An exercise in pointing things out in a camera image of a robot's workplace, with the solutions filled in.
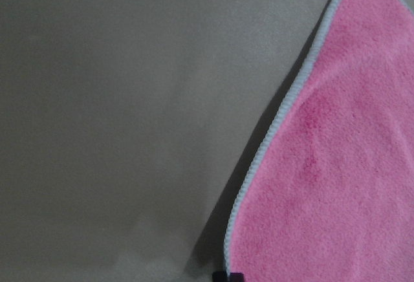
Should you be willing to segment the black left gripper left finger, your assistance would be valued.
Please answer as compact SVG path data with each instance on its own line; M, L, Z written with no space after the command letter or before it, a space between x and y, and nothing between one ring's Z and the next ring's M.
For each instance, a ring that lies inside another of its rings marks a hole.
M212 274L213 282L228 282L228 276L225 271L216 271Z

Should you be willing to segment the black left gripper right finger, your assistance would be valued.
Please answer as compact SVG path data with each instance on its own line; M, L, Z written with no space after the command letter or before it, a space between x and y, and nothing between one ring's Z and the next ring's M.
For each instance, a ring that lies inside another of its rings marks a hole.
M231 272L229 282L244 282L244 275L240 272Z

